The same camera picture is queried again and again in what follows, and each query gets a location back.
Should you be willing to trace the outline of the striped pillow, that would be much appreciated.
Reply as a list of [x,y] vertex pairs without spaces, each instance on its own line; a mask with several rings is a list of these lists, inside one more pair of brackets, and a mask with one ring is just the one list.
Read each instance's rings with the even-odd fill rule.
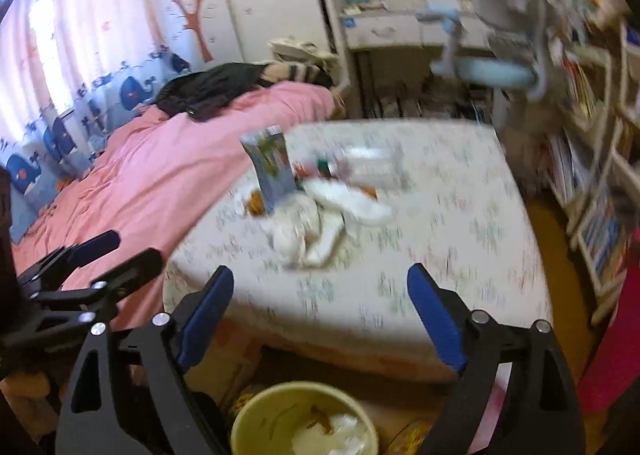
[[279,82],[302,82],[326,89],[334,85],[331,76],[322,67],[295,62],[269,63],[257,80],[257,84],[264,88]]

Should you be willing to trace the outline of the floral bed sheet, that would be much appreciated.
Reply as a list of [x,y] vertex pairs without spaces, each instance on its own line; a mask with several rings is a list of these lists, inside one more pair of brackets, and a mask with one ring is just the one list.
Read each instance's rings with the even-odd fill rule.
[[346,145],[388,147],[404,185],[378,199],[390,222],[344,236],[320,269],[288,269],[256,219],[240,212],[247,173],[211,207],[171,255],[166,310],[232,271],[229,334],[235,360],[264,345],[366,373],[436,383],[452,376],[410,301],[407,273],[422,264],[442,288],[496,321],[527,327],[552,305],[523,199],[490,126],[418,119],[304,124],[286,137],[299,160]]

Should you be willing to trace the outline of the black garment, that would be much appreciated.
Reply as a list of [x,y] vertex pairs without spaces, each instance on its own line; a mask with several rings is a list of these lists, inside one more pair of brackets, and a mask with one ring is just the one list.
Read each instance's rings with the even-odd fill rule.
[[218,115],[237,97],[255,90],[266,64],[227,63],[166,83],[154,104],[169,117],[186,114],[196,122]]

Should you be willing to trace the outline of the orange peel piece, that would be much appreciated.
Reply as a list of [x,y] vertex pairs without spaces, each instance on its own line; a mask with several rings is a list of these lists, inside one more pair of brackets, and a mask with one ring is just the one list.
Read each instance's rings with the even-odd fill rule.
[[245,210],[251,216],[264,216],[266,214],[262,193],[260,193],[259,189],[255,189],[250,193],[250,197],[245,203]]

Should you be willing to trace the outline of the whale print curtain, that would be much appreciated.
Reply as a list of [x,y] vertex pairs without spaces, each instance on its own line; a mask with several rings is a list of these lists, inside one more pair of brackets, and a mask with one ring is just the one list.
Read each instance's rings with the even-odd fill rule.
[[9,0],[1,21],[1,166],[19,243],[111,135],[191,66],[157,0]]

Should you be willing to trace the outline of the light blue desk chair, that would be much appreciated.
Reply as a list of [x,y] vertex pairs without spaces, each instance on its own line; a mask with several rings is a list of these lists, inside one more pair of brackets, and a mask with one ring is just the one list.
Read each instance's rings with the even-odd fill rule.
[[446,33],[439,60],[431,64],[436,76],[488,86],[524,96],[538,103],[549,90],[553,63],[549,30],[553,8],[548,0],[472,0],[473,13],[490,30],[493,58],[459,53],[464,27],[453,8],[428,8],[416,14],[418,22],[437,22]]

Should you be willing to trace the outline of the beige cloth bag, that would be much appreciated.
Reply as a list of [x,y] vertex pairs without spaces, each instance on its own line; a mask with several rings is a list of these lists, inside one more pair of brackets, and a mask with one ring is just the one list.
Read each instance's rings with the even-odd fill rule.
[[312,42],[298,40],[293,37],[275,38],[269,41],[272,57],[283,63],[301,63],[331,67],[338,61],[338,55],[322,51]]

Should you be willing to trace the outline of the white bookshelf rack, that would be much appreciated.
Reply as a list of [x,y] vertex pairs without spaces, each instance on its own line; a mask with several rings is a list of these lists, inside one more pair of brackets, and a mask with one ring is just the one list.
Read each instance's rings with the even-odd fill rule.
[[566,216],[570,249],[588,272],[598,326],[623,290],[639,227],[639,35],[620,24],[604,48],[563,48],[562,126],[548,136],[547,182]]

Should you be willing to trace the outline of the white desk with drawers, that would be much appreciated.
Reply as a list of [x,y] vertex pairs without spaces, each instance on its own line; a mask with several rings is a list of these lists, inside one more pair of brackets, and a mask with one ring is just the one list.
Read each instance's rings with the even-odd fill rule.
[[[469,2],[457,0],[463,34],[462,48],[488,50],[490,29],[472,12]],[[341,16],[347,47],[371,48],[440,48],[447,40],[438,22],[419,22],[413,10],[370,11]]]

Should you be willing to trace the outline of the clear plastic package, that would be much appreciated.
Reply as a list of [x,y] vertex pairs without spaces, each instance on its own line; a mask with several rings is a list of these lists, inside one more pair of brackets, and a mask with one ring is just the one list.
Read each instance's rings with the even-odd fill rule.
[[398,147],[348,146],[329,159],[329,171],[349,185],[402,189],[405,173]]

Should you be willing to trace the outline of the yellow trash bin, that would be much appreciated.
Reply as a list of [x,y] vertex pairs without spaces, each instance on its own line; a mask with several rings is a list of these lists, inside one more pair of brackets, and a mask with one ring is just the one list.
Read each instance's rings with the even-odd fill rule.
[[324,383],[279,383],[251,397],[236,415],[235,454],[376,454],[378,433],[349,394]]

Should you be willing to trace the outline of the yellow patterned snack bag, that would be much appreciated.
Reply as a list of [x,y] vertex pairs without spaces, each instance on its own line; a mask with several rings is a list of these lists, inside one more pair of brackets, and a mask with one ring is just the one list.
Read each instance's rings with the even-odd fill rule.
[[413,420],[390,441],[384,455],[416,455],[431,427],[424,419]]

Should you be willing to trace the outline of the pink duvet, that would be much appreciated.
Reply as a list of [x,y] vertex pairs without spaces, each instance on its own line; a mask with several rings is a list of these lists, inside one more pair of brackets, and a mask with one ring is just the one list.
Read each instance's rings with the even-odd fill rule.
[[89,174],[66,186],[13,246],[17,272],[109,230],[118,233],[119,247],[76,270],[64,289],[85,288],[148,248],[169,258],[250,167],[241,136],[268,126],[288,131],[329,119],[335,109],[329,90],[296,82],[246,93],[206,122],[148,108],[114,132]]

